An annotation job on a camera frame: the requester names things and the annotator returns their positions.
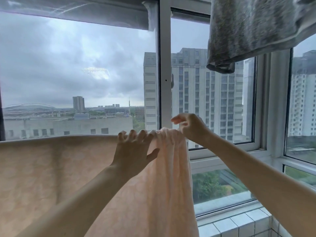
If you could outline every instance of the curtain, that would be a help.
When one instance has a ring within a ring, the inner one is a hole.
[[[0,236],[13,237],[110,165],[114,135],[81,135],[0,143]],[[86,234],[198,236],[184,136],[157,132],[160,153],[108,203]]]

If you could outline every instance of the pink curtain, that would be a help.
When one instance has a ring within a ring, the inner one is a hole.
[[[0,143],[0,236],[13,237],[77,191],[113,159],[114,135]],[[101,212],[87,237],[198,236],[186,141],[162,129],[160,153]]]

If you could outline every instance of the towel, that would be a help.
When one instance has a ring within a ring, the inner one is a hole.
[[[207,68],[295,47],[316,33],[316,0],[212,0]]]
[[[0,143],[0,236],[14,237],[112,163],[117,137],[61,136]],[[108,203],[86,237],[198,237],[186,141],[162,129],[156,160]]]

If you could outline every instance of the sky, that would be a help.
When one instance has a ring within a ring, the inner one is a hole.
[[[2,106],[43,103],[72,107],[83,96],[86,107],[144,104],[144,52],[156,51],[154,31],[0,13]],[[171,52],[207,48],[208,24],[171,19]],[[316,49],[316,35],[294,55]],[[107,69],[88,75],[87,67]]]

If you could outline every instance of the forearm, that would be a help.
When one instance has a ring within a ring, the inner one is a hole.
[[[215,153],[294,237],[314,235],[314,191],[214,133],[203,139],[203,146]]]
[[[18,237],[84,237],[100,212],[127,182],[114,167],[107,167],[68,200],[52,207]]]

